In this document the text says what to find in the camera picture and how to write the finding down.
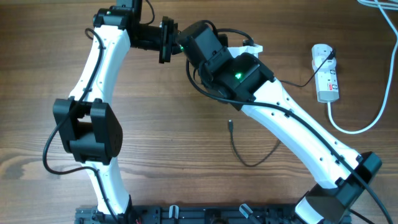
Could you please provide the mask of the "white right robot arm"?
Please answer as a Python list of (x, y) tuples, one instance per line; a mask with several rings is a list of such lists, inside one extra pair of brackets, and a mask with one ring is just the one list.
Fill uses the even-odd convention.
[(306, 113), (260, 60), (262, 47), (228, 47), (205, 22), (176, 38), (197, 69), (206, 96), (233, 105), (285, 144), (315, 179), (315, 186), (297, 203), (304, 223), (339, 223), (364, 191), (370, 191), (382, 162), (373, 152), (358, 153), (333, 137)]

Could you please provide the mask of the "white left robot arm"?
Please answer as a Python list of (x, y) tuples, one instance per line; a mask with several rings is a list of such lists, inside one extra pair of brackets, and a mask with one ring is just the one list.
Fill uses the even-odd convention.
[(83, 73), (68, 98), (53, 104), (53, 135), (88, 173), (98, 200), (95, 207), (77, 211), (77, 223), (141, 222), (119, 170), (123, 129), (111, 107), (114, 87), (131, 48), (157, 51), (160, 63), (180, 52), (174, 20), (165, 16), (154, 26), (141, 22), (141, 12), (141, 1), (118, 1), (94, 15), (85, 30), (92, 46)]

